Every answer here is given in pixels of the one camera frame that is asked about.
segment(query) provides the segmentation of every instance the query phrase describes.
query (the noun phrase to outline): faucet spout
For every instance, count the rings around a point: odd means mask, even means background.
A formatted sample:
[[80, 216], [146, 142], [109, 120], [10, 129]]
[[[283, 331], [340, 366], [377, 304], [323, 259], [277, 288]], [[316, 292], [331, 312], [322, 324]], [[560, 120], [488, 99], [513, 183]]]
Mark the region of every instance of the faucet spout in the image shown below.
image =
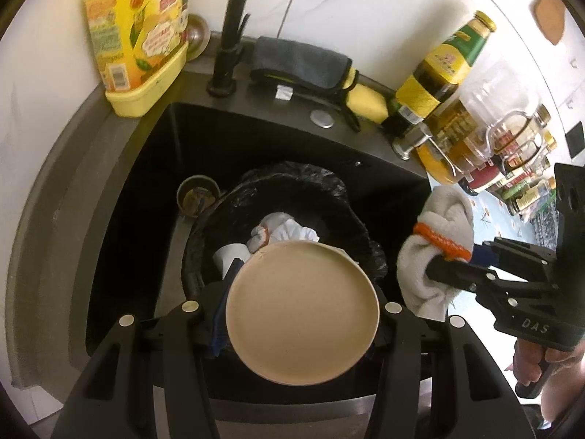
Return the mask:
[[215, 57], [214, 74], [207, 83], [207, 92], [214, 97], [227, 97], [236, 90], [233, 70], [242, 56], [242, 33], [249, 14], [242, 20], [246, 0], [228, 0], [223, 21], [219, 51]]

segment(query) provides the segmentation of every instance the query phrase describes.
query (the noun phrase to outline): bottle cap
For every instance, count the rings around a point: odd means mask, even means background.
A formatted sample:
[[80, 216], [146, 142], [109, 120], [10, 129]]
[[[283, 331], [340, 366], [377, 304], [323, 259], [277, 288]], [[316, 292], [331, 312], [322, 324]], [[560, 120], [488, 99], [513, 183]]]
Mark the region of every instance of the bottle cap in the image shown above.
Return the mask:
[[498, 27], [495, 25], [494, 21], [486, 15], [483, 11], [476, 11], [474, 15], [478, 20], [480, 20], [486, 27], [491, 31], [495, 32]]
[[544, 138], [546, 146], [548, 147], [549, 151], [553, 151], [555, 148], [558, 147], [555, 137], [553, 137], [551, 132], [549, 132], [548, 130], [545, 131]]
[[551, 113], [544, 106], [544, 104], [540, 104], [536, 108], [536, 114], [534, 114], [534, 117], [537, 117], [540, 120], [540, 123], [543, 127], [551, 121]]

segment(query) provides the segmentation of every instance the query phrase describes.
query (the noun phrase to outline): barcode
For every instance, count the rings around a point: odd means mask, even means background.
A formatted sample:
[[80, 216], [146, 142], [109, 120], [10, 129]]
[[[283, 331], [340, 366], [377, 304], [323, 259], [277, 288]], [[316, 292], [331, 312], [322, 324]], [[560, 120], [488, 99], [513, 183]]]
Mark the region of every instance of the barcode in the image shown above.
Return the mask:
[[110, 64], [107, 67], [113, 79], [113, 87], [116, 90], [130, 89], [130, 81], [128, 81], [128, 73], [126, 71], [126, 64]]
[[399, 114], [408, 120], [412, 125], [416, 125], [424, 120], [422, 117], [419, 117], [417, 114], [411, 111], [410, 108], [406, 105], [400, 106]]

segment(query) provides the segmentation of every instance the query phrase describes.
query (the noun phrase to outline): trash bag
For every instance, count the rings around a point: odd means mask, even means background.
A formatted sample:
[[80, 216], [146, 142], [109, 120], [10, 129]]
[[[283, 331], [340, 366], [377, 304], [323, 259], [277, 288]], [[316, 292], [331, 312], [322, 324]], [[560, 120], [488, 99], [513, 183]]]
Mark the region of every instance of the trash bag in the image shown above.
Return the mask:
[[194, 296], [204, 285], [221, 280], [213, 254], [226, 244], [245, 244], [252, 229], [272, 212], [290, 214], [301, 226], [317, 231], [323, 244], [343, 249], [372, 283], [387, 274], [384, 251], [352, 211], [343, 181], [324, 168], [285, 161], [247, 172], [197, 218], [183, 256], [185, 295]]

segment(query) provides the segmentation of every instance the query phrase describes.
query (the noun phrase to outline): black sink basin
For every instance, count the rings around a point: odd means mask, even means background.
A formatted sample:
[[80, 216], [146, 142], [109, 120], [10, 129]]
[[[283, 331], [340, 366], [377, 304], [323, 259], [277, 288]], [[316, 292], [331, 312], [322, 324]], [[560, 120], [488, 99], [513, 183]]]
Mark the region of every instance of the black sink basin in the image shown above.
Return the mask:
[[[400, 301], [396, 257], [430, 193], [429, 184], [397, 162], [334, 142], [326, 130], [323, 134], [201, 106], [169, 105], [141, 148], [110, 218], [91, 291], [87, 352], [121, 315], [154, 315], [178, 216], [176, 190], [193, 174], [205, 174], [229, 189], [246, 171], [283, 160], [333, 171], [387, 256], [382, 289]], [[379, 368], [375, 359], [365, 358], [337, 380], [303, 388], [263, 380], [229, 355], [208, 362], [205, 371], [211, 398], [287, 404], [373, 394]]]

